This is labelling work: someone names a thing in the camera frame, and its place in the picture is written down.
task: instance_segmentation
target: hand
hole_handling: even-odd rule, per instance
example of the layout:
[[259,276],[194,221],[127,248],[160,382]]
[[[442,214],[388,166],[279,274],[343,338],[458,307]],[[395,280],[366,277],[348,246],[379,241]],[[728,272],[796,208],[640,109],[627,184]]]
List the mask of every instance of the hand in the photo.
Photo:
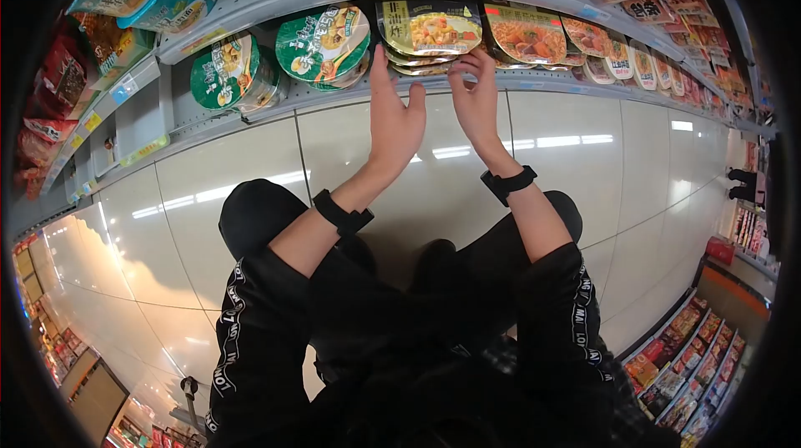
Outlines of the hand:
[[389,80],[384,48],[375,45],[370,68],[370,136],[367,166],[389,185],[403,172],[423,142],[426,130],[426,89],[420,82],[408,90],[408,107]]
[[[461,73],[470,73],[478,83],[464,81]],[[456,119],[482,159],[482,153],[503,149],[497,133],[498,91],[495,86],[495,59],[480,48],[461,55],[448,71],[453,91]]]

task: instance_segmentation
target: supermarket aisle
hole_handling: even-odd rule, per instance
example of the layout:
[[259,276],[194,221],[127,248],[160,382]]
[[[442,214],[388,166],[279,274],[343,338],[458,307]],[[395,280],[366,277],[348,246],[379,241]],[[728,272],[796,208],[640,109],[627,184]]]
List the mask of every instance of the supermarket aisle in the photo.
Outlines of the supermarket aisle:
[[[112,184],[45,228],[55,270],[35,243],[38,269],[52,273],[43,288],[57,324],[102,353],[159,423],[182,403],[184,374],[203,383],[196,409],[207,408],[219,356],[213,325],[234,265],[216,226],[225,197],[258,177],[306,203],[333,189],[368,155],[367,100],[300,111]],[[507,213],[478,180],[484,167],[450,95],[431,94],[427,105],[417,157],[373,203],[363,231],[394,282],[420,245],[447,237],[464,246]],[[538,185],[576,201],[602,335],[624,350],[691,283],[723,205],[728,129],[649,104],[556,93],[501,93],[498,112],[501,139],[536,169]],[[305,378],[315,394],[311,366]]]

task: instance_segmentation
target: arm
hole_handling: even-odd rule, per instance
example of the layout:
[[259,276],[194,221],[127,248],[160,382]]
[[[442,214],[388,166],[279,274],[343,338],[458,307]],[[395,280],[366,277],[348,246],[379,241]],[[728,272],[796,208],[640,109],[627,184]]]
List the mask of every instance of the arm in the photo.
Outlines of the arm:
[[[389,80],[383,47],[375,45],[370,68],[370,135],[368,162],[331,194],[345,212],[363,212],[414,157],[426,129],[426,89],[413,83],[408,107]],[[336,227],[314,208],[270,242],[270,249],[297,272],[311,277],[325,254],[339,241]]]
[[[478,78],[478,84],[463,81],[462,72]],[[506,152],[497,134],[497,88],[492,57],[478,48],[462,55],[451,67],[448,82],[453,90],[456,118],[487,169],[502,178],[522,172],[523,167]],[[509,193],[506,201],[531,262],[572,242],[564,222],[536,184]]]

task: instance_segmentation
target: wrist strap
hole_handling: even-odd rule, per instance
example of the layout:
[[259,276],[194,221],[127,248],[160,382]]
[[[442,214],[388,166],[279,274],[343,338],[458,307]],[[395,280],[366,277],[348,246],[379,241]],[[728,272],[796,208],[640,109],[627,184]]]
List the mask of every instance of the wrist strap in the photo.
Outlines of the wrist strap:
[[362,213],[355,210],[351,213],[345,212],[340,206],[331,199],[331,193],[327,189],[320,191],[312,200],[317,209],[326,221],[336,226],[336,233],[340,237],[352,236],[359,229],[365,227],[375,216],[370,210],[366,209]]
[[507,177],[506,179],[502,179],[497,175],[493,175],[489,172],[489,170],[481,174],[481,181],[484,182],[489,190],[493,192],[498,201],[503,203],[506,208],[509,207],[509,203],[506,202],[506,198],[509,197],[509,193],[529,187],[531,183],[534,182],[535,178],[537,178],[537,173],[534,172],[527,164],[523,165],[522,172],[515,176]]

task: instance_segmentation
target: person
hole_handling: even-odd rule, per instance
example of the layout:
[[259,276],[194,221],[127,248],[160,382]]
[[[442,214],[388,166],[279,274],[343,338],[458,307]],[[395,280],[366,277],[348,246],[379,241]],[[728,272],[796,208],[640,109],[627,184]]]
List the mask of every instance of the person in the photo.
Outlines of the person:
[[[566,194],[529,179],[506,196],[511,213],[472,244],[431,243],[406,292],[375,278],[344,221],[365,217],[414,157],[426,91],[413,83],[404,105],[381,45],[374,57],[364,166],[314,208],[266,180],[240,184],[224,203],[219,229],[237,263],[216,322],[208,446],[609,445],[614,379],[576,246],[582,219]],[[497,135],[494,73],[478,49],[454,63],[457,120],[491,176],[530,175]],[[493,350],[514,324],[516,349],[503,362]],[[311,402],[307,345],[325,383]]]

